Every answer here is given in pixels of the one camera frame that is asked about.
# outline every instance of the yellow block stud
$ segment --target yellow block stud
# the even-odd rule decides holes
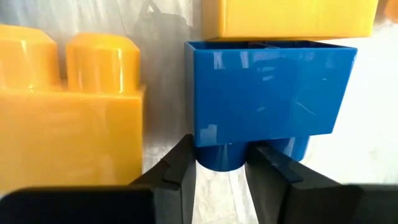
[[[372,32],[377,0],[203,0],[204,39],[322,39]]]
[[[38,29],[0,24],[0,88],[59,85],[57,45]]]
[[[18,41],[29,47],[21,51],[12,44]],[[0,53],[0,63],[20,68],[0,73],[0,194],[43,185],[128,184],[141,175],[144,90],[139,50],[129,39],[77,35],[67,44],[63,88],[56,45],[40,30],[0,27],[3,49],[13,58]]]

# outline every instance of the black plastic part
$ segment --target black plastic part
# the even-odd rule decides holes
[[[341,185],[265,142],[248,147],[245,169],[260,224],[398,223],[398,186]]]
[[[191,223],[196,164],[192,135],[127,186],[42,187],[0,200],[1,224]]]

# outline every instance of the yellow plastic block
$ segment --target yellow plastic block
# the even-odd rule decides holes
[[[397,0],[388,1],[384,12],[385,12],[386,17],[389,18],[392,22],[398,23],[398,1]]]
[[[63,86],[50,37],[0,25],[0,194],[141,175],[139,59],[125,37],[79,34],[67,45]]]
[[[371,34],[377,0],[203,0],[209,39],[328,39]]]

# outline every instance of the toy building block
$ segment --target toy building block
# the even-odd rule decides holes
[[[260,140],[302,159],[309,136],[332,132],[355,55],[311,41],[187,42],[198,161],[236,169],[246,142]]]
[[[327,39],[372,32],[377,0],[203,0],[203,38]]]
[[[0,25],[0,192],[38,185],[128,184],[141,175],[139,49],[127,38]]]
[[[392,22],[398,22],[398,1],[397,0],[389,0],[384,10],[384,13],[387,18],[389,18]]]

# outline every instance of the white plastic sheet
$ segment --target white plastic sheet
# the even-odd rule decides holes
[[[303,163],[342,183],[398,184],[398,27],[384,20],[384,5],[373,37],[327,41],[359,53],[334,133],[312,137]],[[183,43],[200,38],[200,0],[3,0],[0,22],[48,33],[62,69],[65,42],[78,32],[126,35],[140,47],[148,87],[144,170],[188,131]],[[243,168],[216,173],[198,164],[197,172],[194,223],[257,223]]]

